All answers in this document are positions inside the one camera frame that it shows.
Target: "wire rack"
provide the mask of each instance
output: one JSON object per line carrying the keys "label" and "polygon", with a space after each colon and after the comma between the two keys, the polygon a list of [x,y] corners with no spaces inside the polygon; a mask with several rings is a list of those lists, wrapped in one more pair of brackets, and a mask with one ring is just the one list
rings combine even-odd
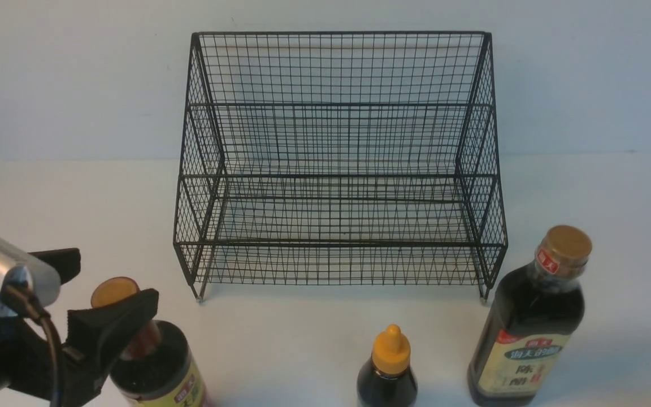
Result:
{"label": "wire rack", "polygon": [[195,33],[174,245],[207,283],[473,284],[506,253],[491,34]]}

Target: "sauce bottle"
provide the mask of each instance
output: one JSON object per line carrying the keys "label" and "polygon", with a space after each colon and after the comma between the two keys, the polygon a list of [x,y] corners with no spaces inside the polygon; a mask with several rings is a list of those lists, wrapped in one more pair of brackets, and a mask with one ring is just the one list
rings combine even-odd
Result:
{"label": "sauce bottle", "polygon": [[576,278],[592,242],[576,227],[548,230],[535,260],[499,283],[474,357],[468,389],[481,406],[527,405],[584,316]]}
{"label": "sauce bottle", "polygon": [[[107,306],[138,291],[134,280],[119,276],[100,284],[91,304],[93,308]],[[170,322],[153,320],[142,328],[109,376],[130,405],[212,407],[188,340]]]}
{"label": "sauce bottle", "polygon": [[389,325],[373,343],[373,352],[358,373],[360,407],[410,407],[418,384],[411,371],[411,345],[398,325]]}

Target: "jar lid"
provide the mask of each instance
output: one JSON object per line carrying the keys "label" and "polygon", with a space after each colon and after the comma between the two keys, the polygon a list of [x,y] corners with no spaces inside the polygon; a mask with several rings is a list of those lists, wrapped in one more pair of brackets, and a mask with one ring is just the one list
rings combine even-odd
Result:
{"label": "jar lid", "polygon": [[95,289],[90,299],[93,308],[108,306],[123,299],[139,293],[140,286],[137,282],[126,276],[116,276],[103,283]]}
{"label": "jar lid", "polygon": [[398,325],[388,325],[373,343],[371,359],[375,368],[386,374],[400,374],[411,363],[411,344]]}

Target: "glass bottle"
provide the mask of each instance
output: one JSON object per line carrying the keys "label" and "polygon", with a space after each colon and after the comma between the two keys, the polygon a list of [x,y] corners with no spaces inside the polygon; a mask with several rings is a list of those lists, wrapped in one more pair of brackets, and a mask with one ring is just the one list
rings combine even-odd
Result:
{"label": "glass bottle", "polygon": [[534,261],[504,276],[468,366],[476,404],[513,407],[534,399],[584,316],[577,278],[591,252],[584,232],[555,226]]}
{"label": "glass bottle", "polygon": [[373,343],[358,373],[359,407],[411,407],[418,384],[411,371],[411,345],[398,325],[389,325]]}

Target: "robotic arm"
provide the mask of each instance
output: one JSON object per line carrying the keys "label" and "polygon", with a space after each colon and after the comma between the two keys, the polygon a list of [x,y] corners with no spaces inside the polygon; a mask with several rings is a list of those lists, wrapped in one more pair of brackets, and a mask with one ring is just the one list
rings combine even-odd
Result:
{"label": "robotic arm", "polygon": [[[67,340],[59,343],[56,328],[39,304],[54,303],[61,284],[79,273],[77,248],[26,253],[0,238],[0,389],[8,387],[54,405],[85,405],[100,394],[129,341],[157,314],[154,289],[110,306],[68,311]],[[15,306],[19,294],[23,301]],[[39,310],[32,311],[40,319],[37,323],[45,330],[49,324],[56,340],[51,332],[43,340],[26,323],[23,314],[32,304]]]}

